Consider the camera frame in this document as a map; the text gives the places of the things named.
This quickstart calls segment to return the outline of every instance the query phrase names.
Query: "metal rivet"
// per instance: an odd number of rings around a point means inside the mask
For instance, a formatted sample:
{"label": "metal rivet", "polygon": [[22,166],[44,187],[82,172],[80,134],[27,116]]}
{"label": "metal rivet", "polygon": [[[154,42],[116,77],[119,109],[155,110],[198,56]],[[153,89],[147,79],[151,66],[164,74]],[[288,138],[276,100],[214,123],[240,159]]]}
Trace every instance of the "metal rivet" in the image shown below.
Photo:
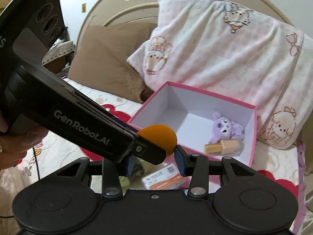
{"label": "metal rivet", "polygon": [[202,195],[205,194],[206,190],[202,187],[194,187],[190,190],[193,195]]}
{"label": "metal rivet", "polygon": [[120,193],[120,190],[116,187],[108,187],[104,190],[106,195],[117,195]]}

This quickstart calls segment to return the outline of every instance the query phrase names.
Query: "light switch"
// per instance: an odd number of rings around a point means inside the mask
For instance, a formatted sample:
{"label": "light switch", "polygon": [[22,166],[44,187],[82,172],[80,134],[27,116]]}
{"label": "light switch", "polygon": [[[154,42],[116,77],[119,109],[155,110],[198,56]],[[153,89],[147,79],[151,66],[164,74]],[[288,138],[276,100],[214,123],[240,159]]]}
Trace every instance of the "light switch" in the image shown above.
{"label": "light switch", "polygon": [[86,4],[85,4],[85,3],[83,3],[83,4],[81,5],[81,12],[82,12],[82,13],[86,12]]}

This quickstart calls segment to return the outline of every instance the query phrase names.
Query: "cushion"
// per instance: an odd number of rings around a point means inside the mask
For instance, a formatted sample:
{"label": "cushion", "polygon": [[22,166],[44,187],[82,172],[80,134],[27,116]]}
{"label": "cushion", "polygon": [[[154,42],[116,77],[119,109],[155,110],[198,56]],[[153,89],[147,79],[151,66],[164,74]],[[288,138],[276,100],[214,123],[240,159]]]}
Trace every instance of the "cushion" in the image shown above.
{"label": "cushion", "polygon": [[313,39],[227,0],[158,2],[158,26],[128,58],[146,85],[173,81],[253,104],[258,139],[289,148],[313,108]]}
{"label": "cushion", "polygon": [[147,99],[141,76],[126,62],[144,41],[153,23],[88,26],[71,64],[68,78],[82,85],[142,103]]}

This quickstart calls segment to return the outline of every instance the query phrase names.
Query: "orange sponge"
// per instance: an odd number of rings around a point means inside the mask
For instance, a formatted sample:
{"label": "orange sponge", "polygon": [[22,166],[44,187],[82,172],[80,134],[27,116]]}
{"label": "orange sponge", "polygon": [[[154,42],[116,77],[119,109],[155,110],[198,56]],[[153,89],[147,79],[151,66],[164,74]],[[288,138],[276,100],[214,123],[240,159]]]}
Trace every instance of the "orange sponge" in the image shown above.
{"label": "orange sponge", "polygon": [[172,128],[166,125],[151,125],[139,132],[138,135],[149,140],[166,151],[166,157],[174,153],[177,145],[177,136]]}

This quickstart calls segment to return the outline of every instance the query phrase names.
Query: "barcode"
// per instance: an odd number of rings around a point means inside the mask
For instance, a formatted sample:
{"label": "barcode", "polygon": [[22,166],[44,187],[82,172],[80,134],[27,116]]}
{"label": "barcode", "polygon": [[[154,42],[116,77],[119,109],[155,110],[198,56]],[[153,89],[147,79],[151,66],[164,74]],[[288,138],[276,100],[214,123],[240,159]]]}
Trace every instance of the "barcode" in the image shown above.
{"label": "barcode", "polygon": [[175,172],[175,169],[173,168],[173,166],[167,167],[167,170],[168,170],[169,173],[174,173]]}

